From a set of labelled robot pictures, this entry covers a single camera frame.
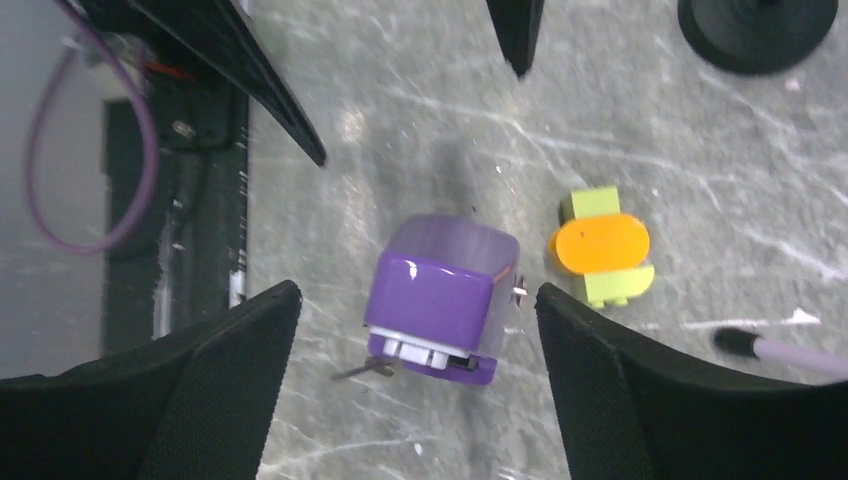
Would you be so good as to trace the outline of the purple metronome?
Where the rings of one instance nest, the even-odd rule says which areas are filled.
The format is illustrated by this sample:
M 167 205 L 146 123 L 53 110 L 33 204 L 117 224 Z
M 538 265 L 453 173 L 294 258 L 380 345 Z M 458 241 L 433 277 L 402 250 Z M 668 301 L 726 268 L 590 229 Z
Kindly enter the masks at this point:
M 369 356 L 361 367 L 395 367 L 455 383 L 486 386 L 495 376 L 504 327 L 522 297 L 520 244 L 467 217 L 416 214 L 384 247 L 364 314 Z

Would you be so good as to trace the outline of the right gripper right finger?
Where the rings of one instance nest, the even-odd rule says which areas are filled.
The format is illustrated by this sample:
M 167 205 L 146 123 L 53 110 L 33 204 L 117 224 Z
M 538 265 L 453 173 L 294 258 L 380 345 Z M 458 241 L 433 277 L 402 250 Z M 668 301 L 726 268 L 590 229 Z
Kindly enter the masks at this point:
M 574 479 L 843 479 L 847 385 L 759 377 L 630 330 L 555 285 L 536 316 Z

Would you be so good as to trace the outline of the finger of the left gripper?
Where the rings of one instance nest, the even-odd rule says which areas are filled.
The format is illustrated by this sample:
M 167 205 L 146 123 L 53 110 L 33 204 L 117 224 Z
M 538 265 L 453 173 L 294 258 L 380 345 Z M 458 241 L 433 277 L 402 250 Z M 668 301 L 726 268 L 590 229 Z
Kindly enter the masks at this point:
M 266 55 L 236 1 L 132 1 L 130 5 L 258 101 L 319 167 L 324 145 Z
M 544 0 L 487 0 L 501 52 L 518 79 L 531 70 Z

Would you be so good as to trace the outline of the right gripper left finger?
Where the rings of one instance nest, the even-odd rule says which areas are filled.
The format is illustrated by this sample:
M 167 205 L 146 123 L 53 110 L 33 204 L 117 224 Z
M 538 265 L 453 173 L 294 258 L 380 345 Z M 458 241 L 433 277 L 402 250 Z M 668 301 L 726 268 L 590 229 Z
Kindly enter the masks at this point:
M 141 347 L 3 380 L 2 477 L 254 478 L 301 306 L 287 280 Z

